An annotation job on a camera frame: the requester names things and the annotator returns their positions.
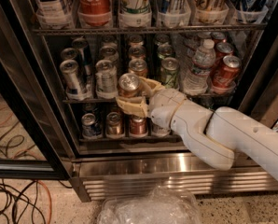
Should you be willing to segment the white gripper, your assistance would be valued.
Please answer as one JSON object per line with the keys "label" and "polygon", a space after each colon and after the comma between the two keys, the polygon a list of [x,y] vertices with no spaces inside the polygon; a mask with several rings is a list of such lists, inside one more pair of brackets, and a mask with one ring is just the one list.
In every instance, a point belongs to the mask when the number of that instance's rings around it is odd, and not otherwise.
{"label": "white gripper", "polygon": [[127,115],[140,118],[151,118],[152,122],[161,128],[169,129],[172,117],[177,108],[186,100],[186,96],[175,89],[165,89],[157,80],[140,77],[142,94],[149,99],[149,105],[143,96],[126,98],[118,96],[116,102]]}

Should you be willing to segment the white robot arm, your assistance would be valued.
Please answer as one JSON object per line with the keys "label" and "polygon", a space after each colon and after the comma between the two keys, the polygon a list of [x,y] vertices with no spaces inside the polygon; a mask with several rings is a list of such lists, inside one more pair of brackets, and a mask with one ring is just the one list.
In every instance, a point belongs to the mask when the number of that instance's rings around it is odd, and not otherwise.
{"label": "white robot arm", "polygon": [[212,111],[158,81],[126,73],[118,79],[118,106],[178,134],[194,155],[228,170],[240,151],[278,181],[278,133],[230,107]]}

